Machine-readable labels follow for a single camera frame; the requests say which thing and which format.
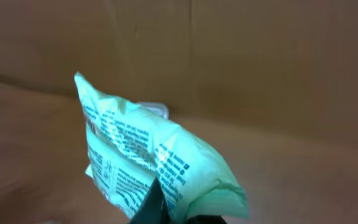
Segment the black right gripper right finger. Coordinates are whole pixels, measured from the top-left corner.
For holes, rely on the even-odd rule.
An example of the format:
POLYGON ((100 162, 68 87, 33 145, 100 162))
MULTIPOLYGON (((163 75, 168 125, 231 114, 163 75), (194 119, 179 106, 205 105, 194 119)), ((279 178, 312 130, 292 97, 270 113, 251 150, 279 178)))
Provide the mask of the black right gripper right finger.
POLYGON ((222 216, 198 215, 186 221, 186 224, 227 224, 222 216))

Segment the teal snack packet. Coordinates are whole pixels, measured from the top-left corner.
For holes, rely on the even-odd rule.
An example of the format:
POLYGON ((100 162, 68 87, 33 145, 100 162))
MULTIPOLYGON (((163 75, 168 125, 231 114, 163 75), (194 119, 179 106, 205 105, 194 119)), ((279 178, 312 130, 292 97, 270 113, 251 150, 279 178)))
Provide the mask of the teal snack packet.
POLYGON ((248 217, 245 190, 211 145, 173 121, 74 76, 86 121, 90 176, 129 218, 157 180, 170 219, 248 217))

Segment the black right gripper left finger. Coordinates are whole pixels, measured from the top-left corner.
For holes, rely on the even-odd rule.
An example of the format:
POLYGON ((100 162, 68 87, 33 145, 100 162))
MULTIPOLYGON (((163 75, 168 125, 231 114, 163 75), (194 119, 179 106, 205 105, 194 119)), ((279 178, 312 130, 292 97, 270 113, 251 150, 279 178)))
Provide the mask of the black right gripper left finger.
POLYGON ((158 178, 154 178, 141 206, 129 224, 169 224, 167 203, 158 178))

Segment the white barcode scanner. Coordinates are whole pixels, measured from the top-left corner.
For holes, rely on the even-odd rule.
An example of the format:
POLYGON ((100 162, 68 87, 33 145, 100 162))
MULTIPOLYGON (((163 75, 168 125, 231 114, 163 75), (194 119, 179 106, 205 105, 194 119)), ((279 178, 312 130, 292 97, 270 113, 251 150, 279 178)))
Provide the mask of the white barcode scanner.
POLYGON ((158 102, 138 102, 138 104, 146 107, 148 110, 152 111, 153 113, 164 117, 165 119, 169 118, 169 109, 168 107, 163 103, 158 102))

